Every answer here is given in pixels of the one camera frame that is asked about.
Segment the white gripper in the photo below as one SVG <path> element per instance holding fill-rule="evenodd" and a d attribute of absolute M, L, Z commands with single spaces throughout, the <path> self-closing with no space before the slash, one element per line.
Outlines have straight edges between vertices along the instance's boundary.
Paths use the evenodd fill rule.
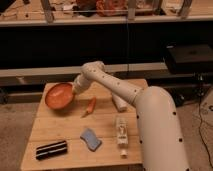
<path fill-rule="evenodd" d="M 91 85 L 91 81 L 88 80 L 82 74 L 78 75 L 73 82 L 73 90 L 74 94 L 81 94 L 86 91 Z"/>

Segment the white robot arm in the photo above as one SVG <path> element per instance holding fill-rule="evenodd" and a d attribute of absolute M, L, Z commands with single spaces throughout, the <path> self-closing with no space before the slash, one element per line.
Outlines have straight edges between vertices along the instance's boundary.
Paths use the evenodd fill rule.
<path fill-rule="evenodd" d="M 83 93 L 94 81 L 136 109 L 145 171 L 190 171 L 176 106 L 164 88 L 142 88 L 118 79 L 105 72 L 102 61 L 95 61 L 81 67 L 73 92 Z"/>

